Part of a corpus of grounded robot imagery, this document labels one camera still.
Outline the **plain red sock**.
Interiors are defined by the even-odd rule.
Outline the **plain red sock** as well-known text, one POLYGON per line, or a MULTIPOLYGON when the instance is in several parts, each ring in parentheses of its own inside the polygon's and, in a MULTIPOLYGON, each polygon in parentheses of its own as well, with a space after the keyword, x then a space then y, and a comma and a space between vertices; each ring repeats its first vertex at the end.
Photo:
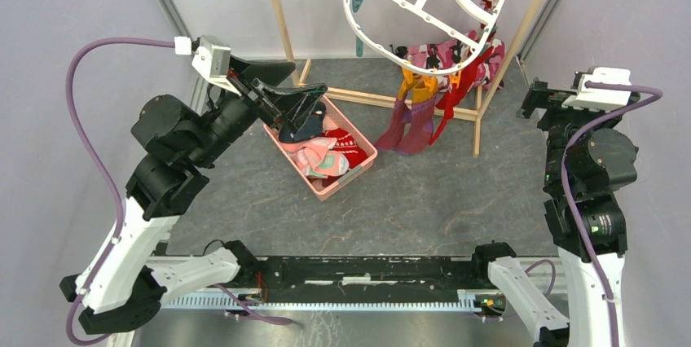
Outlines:
POLYGON ((491 79, 488 61, 494 49, 489 46, 468 66, 456 75, 450 75, 450 90, 442 96, 436 108, 443 109, 442 120, 432 135, 429 145, 433 145, 445 130, 447 122, 454 116, 454 108, 462 101, 466 94, 474 87, 484 86, 491 79))

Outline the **maroon purple sock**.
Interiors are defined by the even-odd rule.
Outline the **maroon purple sock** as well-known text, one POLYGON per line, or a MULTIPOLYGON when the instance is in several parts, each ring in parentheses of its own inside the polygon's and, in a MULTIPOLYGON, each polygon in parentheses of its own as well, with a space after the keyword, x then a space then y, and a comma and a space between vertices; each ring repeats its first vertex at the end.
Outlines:
POLYGON ((386 131, 375 141, 375 146, 382 151, 394 150, 403 139, 406 122, 405 116, 410 112, 405 100, 410 89, 417 83, 418 78, 409 70, 402 68, 403 81, 398 89, 394 101, 390 123, 386 131))
POLYGON ((412 104, 409 128, 396 147, 405 156, 422 152, 429 145, 434 132, 434 110, 438 79, 422 76, 411 88, 412 104))

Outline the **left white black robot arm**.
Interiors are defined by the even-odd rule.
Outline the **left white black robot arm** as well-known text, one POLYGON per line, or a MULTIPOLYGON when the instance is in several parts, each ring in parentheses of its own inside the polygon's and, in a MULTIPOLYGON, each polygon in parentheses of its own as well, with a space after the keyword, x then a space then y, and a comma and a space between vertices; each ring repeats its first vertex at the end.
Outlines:
POLYGON ((198 289, 246 288, 255 280, 255 256, 239 240, 169 267, 150 267, 147 260, 208 184, 205 171, 252 124, 302 129, 327 92, 323 83, 283 87, 295 69, 291 62, 197 54, 192 65, 221 89, 221 98, 204 114, 169 94, 144 105, 131 132, 146 154, 125 193, 115 196, 109 236, 86 270, 60 282, 71 305, 69 320, 80 324, 88 342, 131 332, 198 289))

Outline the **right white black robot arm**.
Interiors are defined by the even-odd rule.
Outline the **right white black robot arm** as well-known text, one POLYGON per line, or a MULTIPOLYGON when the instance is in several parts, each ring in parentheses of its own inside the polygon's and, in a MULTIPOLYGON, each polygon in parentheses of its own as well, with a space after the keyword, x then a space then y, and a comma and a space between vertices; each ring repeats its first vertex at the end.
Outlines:
POLYGON ((627 223, 615 194, 635 182, 637 147, 617 130, 624 114, 656 100, 631 86, 585 81, 552 90, 534 81, 519 109, 544 114, 545 219, 557 246, 569 312, 561 314, 520 267, 506 243, 480 245, 470 267, 480 288, 496 286, 536 346, 621 346, 621 278, 627 223))

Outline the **black sock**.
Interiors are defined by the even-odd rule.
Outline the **black sock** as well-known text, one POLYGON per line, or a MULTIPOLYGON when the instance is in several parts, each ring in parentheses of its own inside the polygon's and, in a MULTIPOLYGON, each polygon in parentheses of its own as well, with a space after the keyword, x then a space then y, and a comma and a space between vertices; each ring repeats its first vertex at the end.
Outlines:
POLYGON ((300 143, 316 138, 323 133, 323 120, 326 117, 326 105, 318 102, 307 117, 304 125, 295 133, 288 128, 283 128, 278 134, 281 143, 300 143))

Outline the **pink perforated plastic basket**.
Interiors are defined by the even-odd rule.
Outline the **pink perforated plastic basket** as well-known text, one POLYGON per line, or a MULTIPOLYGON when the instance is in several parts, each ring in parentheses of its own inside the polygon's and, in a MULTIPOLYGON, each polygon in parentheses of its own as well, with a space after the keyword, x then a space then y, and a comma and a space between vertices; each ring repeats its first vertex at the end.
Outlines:
POLYGON ((264 130, 284 159, 321 201, 369 169, 377 149, 327 98, 318 104, 323 114, 319 132, 310 139, 283 143, 279 131, 264 130))

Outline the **pink green patterned sock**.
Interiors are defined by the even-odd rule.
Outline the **pink green patterned sock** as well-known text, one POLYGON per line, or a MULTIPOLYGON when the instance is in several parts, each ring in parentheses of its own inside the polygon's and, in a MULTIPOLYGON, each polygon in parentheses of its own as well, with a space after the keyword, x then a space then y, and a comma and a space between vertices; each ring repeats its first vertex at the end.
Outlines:
POLYGON ((280 146, 305 177, 335 178, 349 170, 348 160, 332 149, 336 141, 317 137, 300 143, 280 143, 280 146))

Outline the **red white patterned Christmas sock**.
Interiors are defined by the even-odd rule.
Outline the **red white patterned Christmas sock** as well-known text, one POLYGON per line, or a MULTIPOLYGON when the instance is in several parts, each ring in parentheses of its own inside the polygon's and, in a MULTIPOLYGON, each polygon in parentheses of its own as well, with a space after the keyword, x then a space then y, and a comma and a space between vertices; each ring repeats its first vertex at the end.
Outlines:
POLYGON ((336 128, 325 130, 322 135, 325 138, 335 138, 337 141, 333 146, 333 151, 341 153, 349 163, 349 168, 353 169, 362 164, 367 158, 367 152, 361 148, 354 139, 354 136, 347 130, 336 128))

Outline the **pink camouflage cloth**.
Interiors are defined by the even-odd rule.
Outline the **pink camouflage cloth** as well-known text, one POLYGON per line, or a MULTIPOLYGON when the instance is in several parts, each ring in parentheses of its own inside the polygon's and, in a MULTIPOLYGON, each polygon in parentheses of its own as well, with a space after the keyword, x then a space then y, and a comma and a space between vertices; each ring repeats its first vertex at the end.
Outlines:
MULTIPOLYGON (((491 88, 500 65, 504 62, 505 44, 500 39, 491 36, 492 40, 485 46, 490 50, 490 55, 476 69, 476 77, 472 88, 482 86, 485 90, 491 88)), ((414 64, 417 67, 449 68, 460 60, 466 60, 470 49, 458 39, 450 39, 443 43, 426 44, 421 46, 391 46, 391 51, 401 59, 414 64)))

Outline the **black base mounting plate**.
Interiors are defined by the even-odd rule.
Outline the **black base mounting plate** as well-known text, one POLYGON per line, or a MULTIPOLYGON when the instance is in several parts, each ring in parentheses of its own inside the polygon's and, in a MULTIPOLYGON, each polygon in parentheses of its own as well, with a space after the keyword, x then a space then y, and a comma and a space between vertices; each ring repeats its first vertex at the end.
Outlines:
POLYGON ((265 288, 268 304, 452 303, 495 289, 474 257, 439 256, 269 256, 223 285, 265 288))

